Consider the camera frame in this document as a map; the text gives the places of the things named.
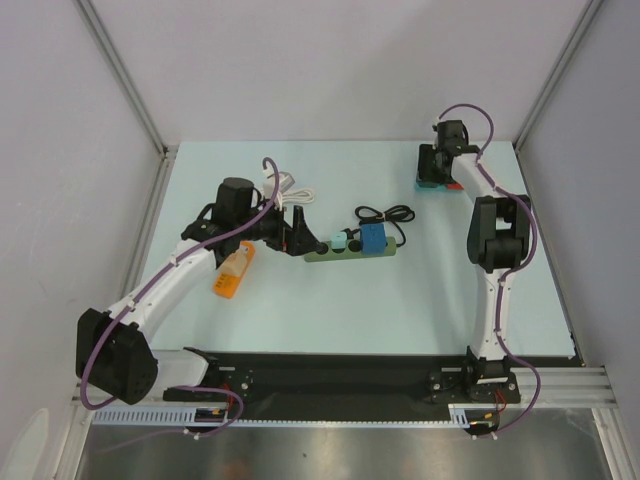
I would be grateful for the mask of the orange power strip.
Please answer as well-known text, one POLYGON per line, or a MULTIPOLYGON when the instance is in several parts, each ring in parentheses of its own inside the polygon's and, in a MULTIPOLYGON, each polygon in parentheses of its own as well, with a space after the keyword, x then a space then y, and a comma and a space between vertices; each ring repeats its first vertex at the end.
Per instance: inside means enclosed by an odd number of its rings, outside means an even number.
POLYGON ((218 270, 218 276, 212 286, 215 295, 224 299, 232 299, 255 256, 252 242, 242 241, 240 247, 231 254, 218 270))

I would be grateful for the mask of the blue cube socket adapter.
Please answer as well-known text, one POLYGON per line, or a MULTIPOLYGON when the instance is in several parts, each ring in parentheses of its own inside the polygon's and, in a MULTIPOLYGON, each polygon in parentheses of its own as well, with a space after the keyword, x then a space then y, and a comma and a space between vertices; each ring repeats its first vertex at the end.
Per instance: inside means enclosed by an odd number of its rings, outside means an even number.
POLYGON ((361 252, 363 255, 382 254, 387 247, 385 228, 382 223, 367 223, 360 226, 361 252))

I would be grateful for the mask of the light blue plug charger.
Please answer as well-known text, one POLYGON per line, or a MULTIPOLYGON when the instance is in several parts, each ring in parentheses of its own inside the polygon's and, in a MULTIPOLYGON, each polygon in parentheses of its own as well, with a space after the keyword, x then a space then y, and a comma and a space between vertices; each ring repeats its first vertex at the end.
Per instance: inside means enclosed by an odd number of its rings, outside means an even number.
POLYGON ((334 251, 344 250, 347 247, 348 235, 344 231, 333 233, 330 237, 330 248, 334 251))

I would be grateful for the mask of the teal mountain-shaped power strip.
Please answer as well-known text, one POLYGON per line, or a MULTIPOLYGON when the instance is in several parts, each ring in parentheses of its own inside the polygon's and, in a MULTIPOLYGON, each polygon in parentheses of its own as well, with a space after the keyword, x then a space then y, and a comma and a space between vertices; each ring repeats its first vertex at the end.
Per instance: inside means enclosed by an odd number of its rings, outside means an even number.
POLYGON ((417 175, 415 179, 415 189, 417 191, 445 191, 446 185, 444 183, 433 181, 430 178, 421 178, 417 175))

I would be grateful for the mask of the beige cube socket adapter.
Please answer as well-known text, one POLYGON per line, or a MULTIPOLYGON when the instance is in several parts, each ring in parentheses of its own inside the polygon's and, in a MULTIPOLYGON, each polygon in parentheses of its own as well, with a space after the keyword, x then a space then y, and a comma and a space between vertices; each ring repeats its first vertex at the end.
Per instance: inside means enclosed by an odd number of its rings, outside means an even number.
POLYGON ((244 275, 249 258, 243 251, 236 251, 230 255, 220 266, 220 274, 240 278, 244 275))

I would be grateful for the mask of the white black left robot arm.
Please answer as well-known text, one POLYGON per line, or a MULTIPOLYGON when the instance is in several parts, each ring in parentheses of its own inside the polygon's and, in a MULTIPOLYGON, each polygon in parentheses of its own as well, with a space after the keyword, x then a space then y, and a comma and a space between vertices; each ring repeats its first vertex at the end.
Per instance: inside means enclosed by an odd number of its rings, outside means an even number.
POLYGON ((129 405, 153 390, 187 387, 202 400, 219 392, 221 376, 202 354, 188 349, 154 351, 150 343, 180 301, 242 242, 262 241, 292 257, 320 250, 302 207, 295 207, 292 221, 286 221, 273 200, 256 206, 253 195, 251 181, 226 178, 215 202, 186 227, 164 266, 107 310, 88 309, 81 315, 75 368, 87 409, 97 407, 88 398, 89 386, 129 405))

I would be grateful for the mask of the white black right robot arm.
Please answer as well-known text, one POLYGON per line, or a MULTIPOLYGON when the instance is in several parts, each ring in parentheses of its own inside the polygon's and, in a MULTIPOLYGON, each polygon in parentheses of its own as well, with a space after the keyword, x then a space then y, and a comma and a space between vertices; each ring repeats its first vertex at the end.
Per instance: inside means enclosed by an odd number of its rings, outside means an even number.
POLYGON ((473 211, 467 257, 477 273, 475 326, 458 371, 429 374, 432 401, 489 403, 519 400, 507 353, 508 310, 515 273, 526 266, 530 247, 530 199, 508 195, 481 162, 460 120, 439 120, 432 144, 419 147, 416 183, 424 188, 460 189, 473 211))

